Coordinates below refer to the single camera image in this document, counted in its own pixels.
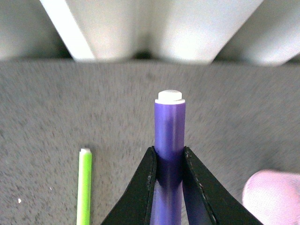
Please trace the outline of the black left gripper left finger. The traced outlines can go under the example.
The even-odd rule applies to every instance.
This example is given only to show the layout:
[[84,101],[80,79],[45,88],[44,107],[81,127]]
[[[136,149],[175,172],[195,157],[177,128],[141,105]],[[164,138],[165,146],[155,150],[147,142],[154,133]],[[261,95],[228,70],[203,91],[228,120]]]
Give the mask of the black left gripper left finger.
[[125,192],[103,220],[103,225],[149,225],[157,173],[157,156],[149,147]]

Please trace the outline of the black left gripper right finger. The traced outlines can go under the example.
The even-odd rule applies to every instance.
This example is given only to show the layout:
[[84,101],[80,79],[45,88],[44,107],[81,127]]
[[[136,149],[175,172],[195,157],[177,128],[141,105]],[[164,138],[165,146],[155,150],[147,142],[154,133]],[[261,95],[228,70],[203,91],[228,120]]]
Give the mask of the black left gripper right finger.
[[183,195],[190,225],[259,225],[189,148],[183,154]]

